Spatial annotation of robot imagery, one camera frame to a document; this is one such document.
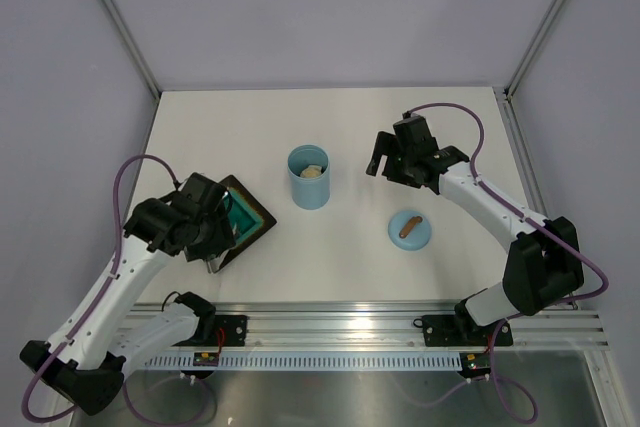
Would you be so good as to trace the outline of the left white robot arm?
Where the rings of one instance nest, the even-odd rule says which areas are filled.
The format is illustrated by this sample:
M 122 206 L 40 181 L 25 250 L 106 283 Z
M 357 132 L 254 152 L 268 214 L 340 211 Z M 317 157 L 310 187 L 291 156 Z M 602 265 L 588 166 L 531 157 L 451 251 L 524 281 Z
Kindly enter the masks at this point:
M 43 382 L 88 415 L 104 410 L 147 360 L 183 341 L 203 345 L 223 335 L 216 309 L 185 292 L 143 326 L 116 333 L 151 280 L 169 261 L 209 261 L 235 245 L 228 189 L 192 174 L 173 192 L 138 204 L 122 225 L 112 261 L 67 322 L 46 340 L 30 340 L 19 358 Z

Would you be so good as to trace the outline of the blue cylindrical lunch box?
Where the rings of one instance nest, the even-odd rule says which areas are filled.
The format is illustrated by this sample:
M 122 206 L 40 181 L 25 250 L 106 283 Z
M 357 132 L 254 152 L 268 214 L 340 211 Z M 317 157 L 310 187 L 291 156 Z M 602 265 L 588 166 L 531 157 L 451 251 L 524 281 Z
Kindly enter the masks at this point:
M 293 202 L 305 210 L 322 208 L 330 198 L 330 161 L 315 145 L 294 148 L 287 159 Z

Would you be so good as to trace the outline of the blue lid with wooden handle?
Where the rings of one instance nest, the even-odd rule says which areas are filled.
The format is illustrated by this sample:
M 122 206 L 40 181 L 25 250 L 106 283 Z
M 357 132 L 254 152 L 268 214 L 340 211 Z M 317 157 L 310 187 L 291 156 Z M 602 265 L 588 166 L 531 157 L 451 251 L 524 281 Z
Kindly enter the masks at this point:
M 427 216 L 415 210 L 402 210 L 389 220 L 387 233 L 390 241 L 404 251 L 418 251 L 432 238 L 432 226 Z

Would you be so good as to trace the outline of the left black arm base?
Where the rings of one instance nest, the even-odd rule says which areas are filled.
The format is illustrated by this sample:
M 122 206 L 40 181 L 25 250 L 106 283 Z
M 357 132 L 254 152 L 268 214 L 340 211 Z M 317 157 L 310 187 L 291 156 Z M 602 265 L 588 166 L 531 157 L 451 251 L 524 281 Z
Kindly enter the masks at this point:
M 198 318 L 196 330 L 189 338 L 175 343 L 180 347 L 243 347 L 247 335 L 248 317 L 246 315 L 219 314 L 210 301 L 193 292 L 179 293 L 173 291 L 167 295 L 161 305 L 161 311 L 168 309 L 168 304 L 179 304 L 191 309 Z

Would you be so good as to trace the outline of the beige dumpling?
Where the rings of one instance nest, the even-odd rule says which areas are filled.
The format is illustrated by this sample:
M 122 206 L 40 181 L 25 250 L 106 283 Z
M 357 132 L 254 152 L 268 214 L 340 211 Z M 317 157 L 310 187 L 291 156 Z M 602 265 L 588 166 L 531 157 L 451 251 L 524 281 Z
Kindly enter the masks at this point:
M 300 177 L 304 179 L 318 178 L 323 174 L 323 167 L 319 165 L 309 165 L 300 173 Z

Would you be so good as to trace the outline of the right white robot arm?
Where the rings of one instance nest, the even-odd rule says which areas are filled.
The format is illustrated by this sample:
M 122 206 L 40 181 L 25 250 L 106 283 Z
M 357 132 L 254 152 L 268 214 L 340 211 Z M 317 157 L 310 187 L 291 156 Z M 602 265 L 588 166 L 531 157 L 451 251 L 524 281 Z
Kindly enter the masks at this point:
M 490 325 L 518 314 L 532 316 L 583 286 L 575 226 L 500 193 L 481 178 L 473 158 L 454 146 L 439 147 L 424 117 L 407 114 L 391 132 L 378 132 L 366 172 L 430 189 L 462 208 L 505 250 L 501 281 L 454 308 L 454 331 L 463 342 L 476 343 Z

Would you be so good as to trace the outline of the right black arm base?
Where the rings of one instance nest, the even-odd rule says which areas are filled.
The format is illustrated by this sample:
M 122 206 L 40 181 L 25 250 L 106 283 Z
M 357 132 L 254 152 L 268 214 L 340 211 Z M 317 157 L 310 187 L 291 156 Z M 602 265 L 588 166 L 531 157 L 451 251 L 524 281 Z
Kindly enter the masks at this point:
M 412 326 L 422 332 L 426 347 L 495 347 L 514 344 L 509 324 L 495 331 L 498 322 L 478 326 L 472 320 L 464 299 L 454 306 L 452 313 L 425 314 L 414 318 Z

